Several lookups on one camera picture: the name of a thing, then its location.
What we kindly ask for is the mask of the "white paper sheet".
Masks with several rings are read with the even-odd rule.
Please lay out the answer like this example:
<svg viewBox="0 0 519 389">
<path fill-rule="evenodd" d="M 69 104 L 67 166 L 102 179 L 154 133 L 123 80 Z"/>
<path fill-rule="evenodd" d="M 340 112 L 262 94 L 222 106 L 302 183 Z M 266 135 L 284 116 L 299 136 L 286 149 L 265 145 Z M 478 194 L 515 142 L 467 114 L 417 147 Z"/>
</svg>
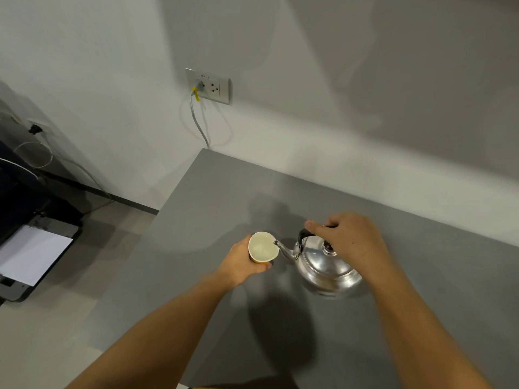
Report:
<svg viewBox="0 0 519 389">
<path fill-rule="evenodd" d="M 35 286 L 73 239 L 22 226 L 0 245 L 0 275 Z"/>
</svg>

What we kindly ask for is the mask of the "silver metal kettle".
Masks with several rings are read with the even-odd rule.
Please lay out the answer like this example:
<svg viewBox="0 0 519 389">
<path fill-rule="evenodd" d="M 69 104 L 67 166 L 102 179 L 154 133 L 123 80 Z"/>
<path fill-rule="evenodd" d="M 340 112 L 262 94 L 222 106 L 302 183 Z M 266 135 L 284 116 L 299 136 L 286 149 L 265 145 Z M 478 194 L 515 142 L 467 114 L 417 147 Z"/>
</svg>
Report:
<svg viewBox="0 0 519 389">
<path fill-rule="evenodd" d="M 307 229 L 300 230 L 294 248 L 280 241 L 273 244 L 291 261 L 314 293 L 327 298 L 352 294 L 361 285 L 361 275 L 342 260 L 331 243 Z"/>
</svg>

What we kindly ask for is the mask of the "person's right hand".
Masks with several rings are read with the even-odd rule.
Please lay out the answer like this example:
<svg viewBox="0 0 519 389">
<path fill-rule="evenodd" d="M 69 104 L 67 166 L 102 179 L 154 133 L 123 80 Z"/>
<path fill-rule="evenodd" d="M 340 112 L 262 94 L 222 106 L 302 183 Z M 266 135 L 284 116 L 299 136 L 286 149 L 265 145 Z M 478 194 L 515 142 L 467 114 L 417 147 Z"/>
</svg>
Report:
<svg viewBox="0 0 519 389">
<path fill-rule="evenodd" d="M 393 269 L 393 260 L 378 228 L 365 216 L 354 212 L 331 215 L 334 224 L 330 242 L 338 256 L 368 282 L 374 282 Z"/>
</svg>

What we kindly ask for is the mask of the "person's left hand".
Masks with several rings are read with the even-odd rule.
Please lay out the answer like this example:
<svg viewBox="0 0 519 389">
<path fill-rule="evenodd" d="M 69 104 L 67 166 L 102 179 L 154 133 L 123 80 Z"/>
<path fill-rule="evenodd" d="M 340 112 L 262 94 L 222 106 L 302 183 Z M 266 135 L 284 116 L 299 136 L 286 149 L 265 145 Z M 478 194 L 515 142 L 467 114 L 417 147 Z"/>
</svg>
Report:
<svg viewBox="0 0 519 389">
<path fill-rule="evenodd" d="M 248 251 L 251 236 L 252 234 L 234 244 L 217 269 L 217 276 L 229 289 L 236 288 L 251 276 L 252 261 Z"/>
</svg>

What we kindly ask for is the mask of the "black printer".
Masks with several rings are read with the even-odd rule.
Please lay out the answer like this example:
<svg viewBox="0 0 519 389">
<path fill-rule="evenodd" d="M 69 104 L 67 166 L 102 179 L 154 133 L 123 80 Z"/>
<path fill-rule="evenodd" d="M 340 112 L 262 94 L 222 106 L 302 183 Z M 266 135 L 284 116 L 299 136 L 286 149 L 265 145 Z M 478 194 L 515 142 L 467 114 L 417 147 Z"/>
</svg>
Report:
<svg viewBox="0 0 519 389">
<path fill-rule="evenodd" d="M 80 210 L 46 186 L 39 171 L 0 141 L 0 245 L 22 226 L 73 239 L 35 286 L 0 275 L 0 305 L 26 300 L 81 234 L 83 217 Z"/>
</svg>

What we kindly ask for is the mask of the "person's right forearm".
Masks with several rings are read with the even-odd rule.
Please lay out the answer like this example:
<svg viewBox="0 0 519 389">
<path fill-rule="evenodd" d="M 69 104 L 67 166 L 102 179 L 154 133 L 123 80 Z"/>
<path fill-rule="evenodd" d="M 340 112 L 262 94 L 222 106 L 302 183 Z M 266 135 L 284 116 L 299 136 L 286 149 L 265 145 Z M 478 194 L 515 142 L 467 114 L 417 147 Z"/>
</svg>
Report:
<svg viewBox="0 0 519 389">
<path fill-rule="evenodd" d="M 493 389 L 392 261 L 362 275 L 404 389 Z"/>
</svg>

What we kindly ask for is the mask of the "grey wall power outlet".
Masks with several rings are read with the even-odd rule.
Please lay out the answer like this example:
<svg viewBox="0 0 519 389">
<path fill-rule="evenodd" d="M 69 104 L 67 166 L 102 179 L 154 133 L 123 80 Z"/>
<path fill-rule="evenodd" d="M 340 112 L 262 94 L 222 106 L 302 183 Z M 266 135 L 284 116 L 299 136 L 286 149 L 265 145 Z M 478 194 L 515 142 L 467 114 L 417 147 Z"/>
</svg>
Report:
<svg viewBox="0 0 519 389">
<path fill-rule="evenodd" d="M 198 98 L 231 105 L 232 82 L 230 78 L 190 68 L 185 68 L 185 73 L 189 90 L 192 92 L 195 89 Z"/>
</svg>

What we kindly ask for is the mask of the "orange paper cup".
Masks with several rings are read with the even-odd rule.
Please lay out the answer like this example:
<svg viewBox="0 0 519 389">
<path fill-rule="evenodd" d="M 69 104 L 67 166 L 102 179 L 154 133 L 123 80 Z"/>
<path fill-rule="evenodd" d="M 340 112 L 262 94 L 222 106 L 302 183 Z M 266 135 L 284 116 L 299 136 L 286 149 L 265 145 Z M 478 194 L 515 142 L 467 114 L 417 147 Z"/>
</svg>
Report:
<svg viewBox="0 0 519 389">
<path fill-rule="evenodd" d="M 250 260 L 254 263 L 268 263 L 276 259 L 279 255 L 276 241 L 276 238 L 266 231 L 252 234 L 248 242 Z"/>
</svg>

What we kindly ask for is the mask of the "person's left forearm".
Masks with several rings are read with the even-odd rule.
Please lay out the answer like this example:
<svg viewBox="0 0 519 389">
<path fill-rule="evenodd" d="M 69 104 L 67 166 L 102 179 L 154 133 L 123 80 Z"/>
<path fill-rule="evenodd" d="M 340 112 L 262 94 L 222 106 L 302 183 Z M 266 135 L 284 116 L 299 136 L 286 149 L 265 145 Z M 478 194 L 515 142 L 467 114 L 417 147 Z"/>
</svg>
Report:
<svg viewBox="0 0 519 389">
<path fill-rule="evenodd" d="M 218 304 L 240 285 L 218 270 L 131 327 L 65 389 L 175 389 Z"/>
</svg>

